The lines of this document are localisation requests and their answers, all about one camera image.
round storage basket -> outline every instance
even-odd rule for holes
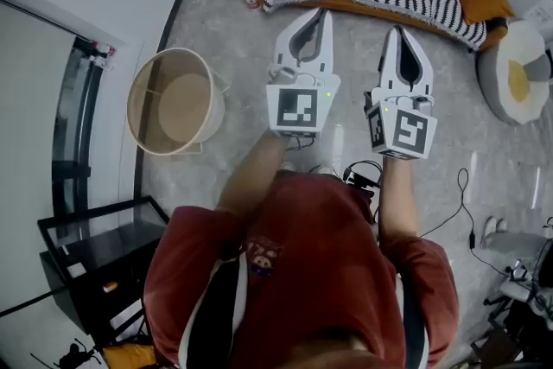
[[[136,76],[127,116],[143,150],[168,156],[211,137],[225,116],[225,101],[197,53],[171,48],[156,54]]]

floor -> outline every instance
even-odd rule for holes
[[[285,8],[268,16],[249,10],[243,0],[184,0],[169,47],[191,48],[231,82],[226,116],[203,154],[146,156],[143,192],[168,211],[180,205],[213,207],[226,179],[267,127],[264,86],[277,35],[303,9]],[[341,174],[352,162],[377,159],[363,115],[362,92],[378,84],[378,60],[393,22],[334,12],[334,72],[341,77],[327,127],[315,144],[287,157],[307,171],[327,162]],[[435,70],[438,118],[428,160],[414,161],[421,231],[453,214],[460,203],[457,174],[469,171],[465,202],[474,217],[477,239],[490,215],[506,217],[511,230],[539,233],[553,215],[553,103],[542,117],[524,126],[500,122],[482,97],[475,57],[453,40],[408,27]],[[501,277],[478,262],[467,248],[470,221],[460,214],[429,238],[442,245],[454,271],[461,325],[442,367],[469,352],[468,343],[486,326],[486,296]],[[498,267],[504,257],[476,250]]]

electronic device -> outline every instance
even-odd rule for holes
[[[267,85],[269,127],[277,135],[314,138],[322,131],[340,87],[333,51],[332,15],[319,8],[277,37]]]
[[[437,126],[432,117],[434,71],[403,27],[388,32],[378,72],[378,87],[365,92],[372,151],[401,159],[428,158]]]

cable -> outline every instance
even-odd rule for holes
[[[370,166],[373,166],[374,168],[376,168],[379,172],[379,175],[378,175],[378,179],[376,180],[376,182],[374,181],[369,181],[369,179],[367,179],[366,177],[364,177],[363,175],[359,174],[361,177],[363,177],[365,180],[369,181],[371,184],[368,185],[368,186],[371,186],[374,187],[376,186],[377,188],[380,188],[380,185],[381,185],[381,182],[382,182],[382,167],[380,166],[380,164],[378,164],[378,162],[374,162],[373,160],[359,160],[358,162],[354,162],[352,163],[351,165],[349,165],[346,169],[344,169],[344,174],[342,176],[342,181],[344,183],[348,183],[348,176],[354,172],[353,171],[353,167],[357,164],[366,164],[366,165],[370,165]],[[368,189],[364,189],[368,194],[369,194],[369,197],[372,198],[374,196],[374,193],[373,191],[369,191]],[[378,210],[379,210],[380,207],[377,207],[374,211],[374,215],[372,216],[372,220],[374,221],[374,223],[378,223],[377,222],[377,214],[378,214]]]
[[[36,361],[38,361],[39,363],[41,363],[43,366],[47,367],[48,369],[53,369],[53,367],[47,365],[44,361],[42,361],[41,359],[39,359],[38,357],[35,357],[33,355],[33,353],[30,353],[30,356],[33,357]]]
[[[311,169],[308,171],[308,174],[312,174],[313,171],[315,171],[317,168],[320,168],[322,165],[328,165],[329,168],[332,170],[333,175],[336,175],[336,177],[340,178],[340,176],[339,176],[338,173],[336,172],[336,169],[334,169],[334,166],[332,166],[330,163],[327,163],[327,162],[319,163],[318,165],[314,166],[313,168],[311,168]]]
[[[461,172],[463,171],[465,171],[465,173],[467,174],[467,181],[465,182],[464,185],[461,185]],[[440,223],[435,228],[425,232],[423,235],[421,235],[421,238],[429,235],[431,232],[434,232],[436,229],[440,229],[442,226],[444,226],[446,223],[452,220],[458,213],[460,213],[461,209],[464,209],[465,212],[468,214],[468,217],[470,217],[472,228],[473,228],[471,231],[471,234],[474,235],[474,219],[471,213],[468,211],[467,207],[465,207],[465,190],[467,189],[467,186],[468,186],[468,171],[466,168],[459,169],[459,172],[457,173],[457,186],[461,190],[461,204],[459,205],[459,208],[457,209],[457,211],[455,211],[455,213],[451,217],[449,217],[448,219],[445,219],[442,223]]]
[[[461,183],[461,172],[463,172],[463,171],[467,174],[467,180],[465,181],[464,185]],[[480,258],[478,255],[476,255],[474,253],[474,248],[476,246],[476,238],[475,238],[475,235],[474,235],[474,218],[473,218],[473,215],[470,213],[470,211],[468,211],[467,207],[465,206],[465,191],[467,190],[467,186],[468,186],[468,171],[467,171],[466,168],[459,169],[459,172],[457,173],[457,186],[459,186],[459,189],[461,190],[461,204],[459,205],[459,208],[457,209],[457,211],[455,211],[455,213],[451,217],[445,219],[438,226],[436,226],[436,227],[430,229],[429,231],[425,232],[423,235],[421,235],[421,238],[425,237],[426,235],[430,234],[431,232],[434,232],[436,229],[440,229],[442,226],[444,226],[446,223],[448,223],[450,220],[452,220],[461,211],[461,209],[464,209],[465,212],[467,213],[468,217],[470,218],[470,221],[471,221],[471,231],[470,231],[470,234],[468,235],[468,250],[470,250],[470,253],[473,254],[473,257],[476,258],[479,262],[481,262],[483,264],[487,264],[490,268],[495,270],[501,276],[511,278],[511,275],[509,275],[505,272],[502,272],[501,270],[499,270],[498,268],[496,268],[492,264],[488,263],[486,260],[483,260],[482,258]],[[547,227],[553,228],[553,224],[551,223],[552,220],[553,220],[553,217],[549,217],[547,219],[547,221],[545,222],[545,225]],[[545,310],[545,312],[547,312],[548,316],[551,317],[551,318],[553,318],[553,309],[548,307],[547,304],[543,300],[536,297],[536,294],[539,291],[539,289],[538,289],[539,284],[536,283],[535,278],[536,278],[536,274],[537,274],[536,273],[536,268],[539,265],[539,262],[542,258],[543,251],[545,250],[545,246],[547,244],[549,244],[552,240],[553,239],[548,239],[543,244],[542,248],[540,249],[539,254],[537,255],[537,260],[536,260],[536,263],[534,264],[534,270],[533,270],[534,272],[533,272],[533,275],[532,275],[532,288],[531,288],[531,290],[527,286],[524,286],[523,284],[521,284],[521,283],[519,283],[515,280],[511,280],[513,283],[517,284],[521,288],[526,289],[526,290],[530,290],[530,294],[529,294],[528,300],[526,302],[530,302],[534,298],[536,300],[536,303],[541,308],[543,308]]]
[[[35,297],[31,300],[28,300],[26,302],[18,304],[17,306],[14,306],[13,308],[3,310],[2,312],[0,312],[0,318],[5,317],[6,315],[9,315],[9,314],[13,314],[14,312],[17,312],[18,310],[21,310],[23,308],[27,308],[31,304],[35,304],[35,303],[39,302],[40,300],[44,300],[45,298],[48,298],[50,296],[54,296],[58,292],[61,292],[62,290],[65,290],[65,289],[66,289],[66,287],[62,286],[58,289],[51,290],[50,292],[47,292],[46,294],[42,294],[41,296]]]
[[[311,142],[309,142],[308,144],[301,144],[299,137],[295,137],[295,139],[297,142],[297,146],[295,148],[288,148],[286,151],[299,151],[299,150],[302,150],[303,148],[308,148],[309,146],[312,146],[313,143],[315,143],[315,138],[312,138]]]

shoulder strap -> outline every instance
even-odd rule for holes
[[[413,291],[399,276],[396,279],[396,297],[404,321],[405,368],[424,369],[429,360],[429,337],[423,312]]]
[[[232,339],[244,318],[247,290],[245,253],[213,267],[179,345],[179,365],[196,369],[226,367]]]

